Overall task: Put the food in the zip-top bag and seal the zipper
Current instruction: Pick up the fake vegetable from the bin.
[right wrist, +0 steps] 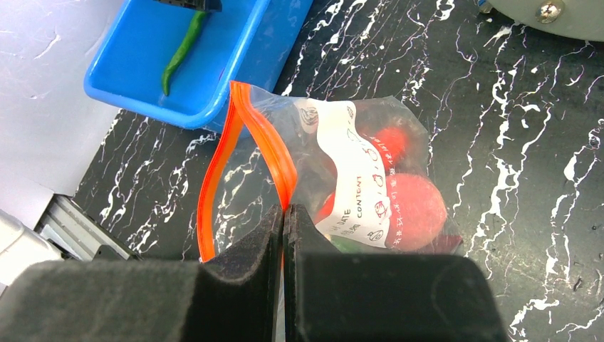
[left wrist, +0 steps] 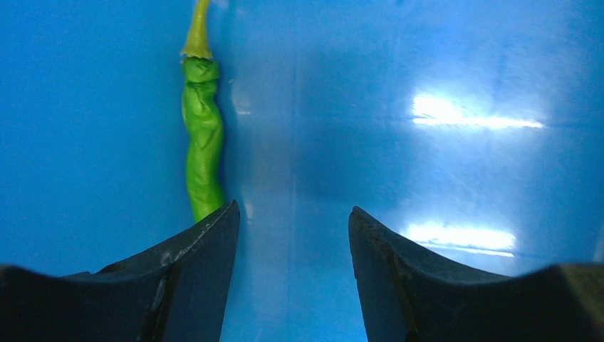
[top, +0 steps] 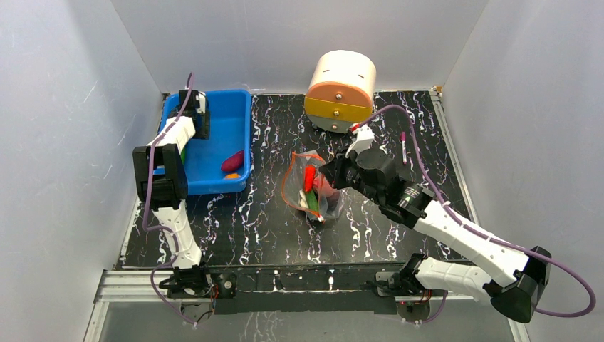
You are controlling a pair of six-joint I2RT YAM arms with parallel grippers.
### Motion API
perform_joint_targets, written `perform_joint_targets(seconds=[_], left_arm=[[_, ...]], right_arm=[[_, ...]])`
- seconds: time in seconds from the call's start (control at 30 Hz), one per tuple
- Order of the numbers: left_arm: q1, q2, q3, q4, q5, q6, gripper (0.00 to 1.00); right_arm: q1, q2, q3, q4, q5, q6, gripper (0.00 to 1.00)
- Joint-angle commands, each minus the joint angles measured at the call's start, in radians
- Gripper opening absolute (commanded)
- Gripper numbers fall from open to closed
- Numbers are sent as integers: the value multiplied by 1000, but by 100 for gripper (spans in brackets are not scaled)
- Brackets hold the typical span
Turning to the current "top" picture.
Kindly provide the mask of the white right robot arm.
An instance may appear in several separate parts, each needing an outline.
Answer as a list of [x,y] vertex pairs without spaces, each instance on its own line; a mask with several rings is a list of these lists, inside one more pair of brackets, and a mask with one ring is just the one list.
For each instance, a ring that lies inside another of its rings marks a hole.
[[455,264],[415,253],[398,273],[375,281],[384,295],[444,290],[488,302],[519,323],[532,319],[550,271],[533,254],[549,257],[548,251],[534,247],[519,252],[495,244],[482,228],[438,202],[434,192],[401,176],[395,162],[381,150],[341,150],[319,170],[332,188],[358,191],[391,221],[443,242],[469,260]]

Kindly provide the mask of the red chili pepper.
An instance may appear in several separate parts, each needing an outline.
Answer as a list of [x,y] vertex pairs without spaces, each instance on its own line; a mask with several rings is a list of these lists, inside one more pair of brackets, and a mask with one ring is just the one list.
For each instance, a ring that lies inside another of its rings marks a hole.
[[303,191],[313,190],[314,180],[316,178],[316,168],[313,165],[306,165],[304,170]]

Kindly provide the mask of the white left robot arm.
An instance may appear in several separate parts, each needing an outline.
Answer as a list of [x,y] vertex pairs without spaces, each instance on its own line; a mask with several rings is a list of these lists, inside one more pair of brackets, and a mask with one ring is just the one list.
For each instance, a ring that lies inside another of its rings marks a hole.
[[156,137],[135,147],[132,159],[144,213],[158,220],[170,248],[172,275],[159,287],[170,295],[203,297],[212,290],[213,278],[204,270],[187,217],[189,187],[183,155],[190,140],[208,138],[209,112],[205,93],[191,87],[181,90],[178,100]]

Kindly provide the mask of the long green chili pepper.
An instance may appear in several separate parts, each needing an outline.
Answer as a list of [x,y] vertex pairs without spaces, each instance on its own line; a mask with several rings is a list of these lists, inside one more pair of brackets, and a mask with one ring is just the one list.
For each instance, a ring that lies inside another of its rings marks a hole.
[[182,148],[181,152],[180,152],[180,157],[181,157],[181,161],[182,164],[185,164],[185,160],[186,160],[186,148]]

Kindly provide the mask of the white garlic piece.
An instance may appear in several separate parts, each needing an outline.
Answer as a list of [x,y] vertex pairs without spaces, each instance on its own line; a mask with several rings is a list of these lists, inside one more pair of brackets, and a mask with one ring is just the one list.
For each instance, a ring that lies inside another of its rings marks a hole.
[[309,209],[306,193],[303,190],[298,192],[298,204],[301,209]]

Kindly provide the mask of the peach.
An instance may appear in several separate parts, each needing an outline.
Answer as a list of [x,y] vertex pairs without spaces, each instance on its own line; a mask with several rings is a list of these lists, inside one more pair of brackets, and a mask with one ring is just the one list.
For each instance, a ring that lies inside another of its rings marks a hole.
[[333,189],[329,181],[323,176],[319,175],[313,181],[313,188],[321,197],[331,197],[338,191]]

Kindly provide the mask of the clear zip top bag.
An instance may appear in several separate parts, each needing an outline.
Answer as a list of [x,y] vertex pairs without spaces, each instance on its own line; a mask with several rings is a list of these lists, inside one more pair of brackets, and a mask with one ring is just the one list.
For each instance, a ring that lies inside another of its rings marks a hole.
[[341,191],[334,189],[321,171],[325,164],[314,150],[293,152],[281,183],[284,202],[304,212],[311,221],[337,220],[343,210]]

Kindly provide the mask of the short green pepper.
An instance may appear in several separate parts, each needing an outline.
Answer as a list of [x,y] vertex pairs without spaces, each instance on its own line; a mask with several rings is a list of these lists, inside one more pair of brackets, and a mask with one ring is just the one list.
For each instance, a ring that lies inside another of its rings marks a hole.
[[321,215],[320,207],[319,207],[318,198],[317,198],[315,192],[313,190],[310,190],[309,192],[305,193],[305,197],[306,197],[306,202],[308,205],[309,212],[311,212],[315,216],[319,217]]

